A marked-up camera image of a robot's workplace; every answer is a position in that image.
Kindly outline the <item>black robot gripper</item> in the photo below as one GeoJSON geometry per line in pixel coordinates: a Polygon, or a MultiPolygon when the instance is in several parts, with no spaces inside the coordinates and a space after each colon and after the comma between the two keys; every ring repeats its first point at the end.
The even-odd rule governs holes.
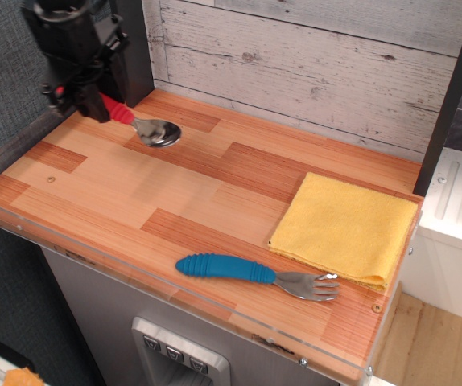
{"type": "Polygon", "coordinates": [[[104,1],[23,1],[21,11],[47,59],[42,94],[64,115],[76,109],[99,123],[110,120],[101,93],[126,103],[129,88],[123,55],[129,44],[123,18],[93,19],[104,1]]]}

